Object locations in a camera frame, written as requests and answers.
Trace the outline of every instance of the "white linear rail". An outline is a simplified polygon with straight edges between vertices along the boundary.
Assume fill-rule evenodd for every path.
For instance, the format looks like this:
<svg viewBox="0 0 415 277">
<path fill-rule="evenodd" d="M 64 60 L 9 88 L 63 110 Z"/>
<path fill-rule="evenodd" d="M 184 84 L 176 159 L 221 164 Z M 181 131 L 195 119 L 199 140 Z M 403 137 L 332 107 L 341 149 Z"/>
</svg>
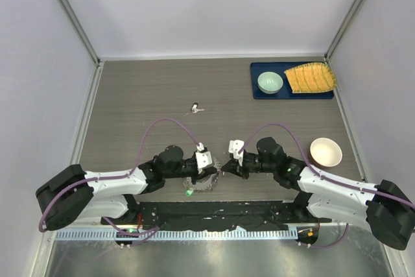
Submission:
<svg viewBox="0 0 415 277">
<path fill-rule="evenodd" d="M 146 238 L 126 237 L 117 235 L 113 228 L 64 228 L 57 231 L 55 241 L 137 241 Z M 159 231 L 154 235 L 152 241 L 194 241 L 194 240 L 270 240 L 270 239 L 297 239 L 297 227 L 289 227 L 288 230 L 273 230 L 263 232 L 248 232 L 243 228 L 237 227 L 232 231 L 223 232 L 194 232 L 186 230 L 182 232 Z"/>
</svg>

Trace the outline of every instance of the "wooden tabletop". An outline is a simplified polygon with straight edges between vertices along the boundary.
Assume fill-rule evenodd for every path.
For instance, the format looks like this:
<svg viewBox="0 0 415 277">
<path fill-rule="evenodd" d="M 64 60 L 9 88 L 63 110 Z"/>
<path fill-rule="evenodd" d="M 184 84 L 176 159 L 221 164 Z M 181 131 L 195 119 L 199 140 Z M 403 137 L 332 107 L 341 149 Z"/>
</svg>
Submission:
<svg viewBox="0 0 415 277">
<path fill-rule="evenodd" d="M 278 60 L 267 58 L 265 62 Z M 319 137 L 336 141 L 343 160 L 330 172 L 360 180 L 336 99 L 255 100 L 250 81 L 252 62 L 261 59 L 106 62 L 82 151 L 82 167 L 99 172 L 131 168 L 144 131 L 161 117 L 181 121 L 221 164 L 229 160 L 229 140 L 247 140 L 261 125 L 279 122 L 288 125 L 307 150 Z M 204 111 L 191 113 L 194 102 Z M 288 155 L 300 158 L 292 138 L 276 126 L 260 131 L 246 150 L 254 152 L 257 140 L 267 136 L 282 145 Z M 151 160 L 168 145 L 180 146 L 185 158 L 195 150 L 195 144 L 180 127 L 162 121 L 149 132 L 140 163 Z M 186 197 L 183 181 L 170 179 L 164 188 L 137 199 L 291 200 L 296 194 L 279 186 L 272 174 L 251 175 L 248 180 L 226 174 L 210 192 Z"/>
</svg>

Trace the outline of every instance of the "metal beam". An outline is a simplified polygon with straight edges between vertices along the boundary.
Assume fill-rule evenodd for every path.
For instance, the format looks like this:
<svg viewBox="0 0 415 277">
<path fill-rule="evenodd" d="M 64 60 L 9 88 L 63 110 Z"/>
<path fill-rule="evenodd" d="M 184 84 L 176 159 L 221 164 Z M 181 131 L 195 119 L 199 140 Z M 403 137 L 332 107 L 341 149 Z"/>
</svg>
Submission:
<svg viewBox="0 0 415 277">
<path fill-rule="evenodd" d="M 99 57 L 97 56 L 94 48 L 92 47 L 91 42 L 89 41 L 88 37 L 86 36 L 86 33 L 84 29 L 82 28 L 81 24 L 79 23 L 79 20 L 77 16 L 75 15 L 71 5 L 69 4 L 68 0 L 58 0 L 62 9 L 64 9 L 64 12 L 66 16 L 69 18 L 73 28 L 75 29 L 75 32 L 78 34 L 81 42 L 84 44 L 86 50 L 88 51 L 90 57 L 92 58 L 94 64 L 96 66 L 99 65 Z"/>
<path fill-rule="evenodd" d="M 337 45 L 339 44 L 340 40 L 343 38 L 343 35 L 346 33 L 350 23 L 353 21 L 353 18 L 356 16 L 356 13 L 359 11 L 361 5 L 363 4 L 364 0 L 353 0 L 351 7 L 344 17 L 340 28 L 337 31 L 336 36 L 334 37 L 333 41 L 331 42 L 329 49 L 326 53 L 326 59 L 330 59 L 333 55 Z"/>
</svg>

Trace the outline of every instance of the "bowl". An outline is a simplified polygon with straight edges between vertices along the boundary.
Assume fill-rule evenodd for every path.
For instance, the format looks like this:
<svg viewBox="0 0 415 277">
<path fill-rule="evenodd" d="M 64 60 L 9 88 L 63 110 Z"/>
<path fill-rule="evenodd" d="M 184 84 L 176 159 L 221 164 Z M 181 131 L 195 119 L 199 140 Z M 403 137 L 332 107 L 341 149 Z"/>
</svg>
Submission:
<svg viewBox="0 0 415 277">
<path fill-rule="evenodd" d="M 283 87 L 283 79 L 276 73 L 266 71 L 258 77 L 258 87 L 263 93 L 274 94 Z"/>
<path fill-rule="evenodd" d="M 342 149 L 332 139 L 318 138 L 310 146 L 310 154 L 313 160 L 323 167 L 334 167 L 343 158 Z"/>
</svg>

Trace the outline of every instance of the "wall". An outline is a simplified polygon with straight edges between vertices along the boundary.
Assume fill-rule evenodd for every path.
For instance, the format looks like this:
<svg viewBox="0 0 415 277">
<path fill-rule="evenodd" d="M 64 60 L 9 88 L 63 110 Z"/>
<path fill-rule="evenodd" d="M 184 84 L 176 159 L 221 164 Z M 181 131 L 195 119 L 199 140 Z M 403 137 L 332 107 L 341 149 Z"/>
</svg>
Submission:
<svg viewBox="0 0 415 277">
<path fill-rule="evenodd" d="M 36 189 L 67 164 L 93 63 L 57 0 L 0 0 L 1 275 L 29 276 Z"/>
<path fill-rule="evenodd" d="M 98 55 L 321 53 L 353 0 L 69 0 Z"/>
<path fill-rule="evenodd" d="M 415 201 L 415 2 L 365 0 L 332 59 L 371 181 L 394 181 Z M 415 276 L 415 237 L 403 252 Z"/>
</svg>

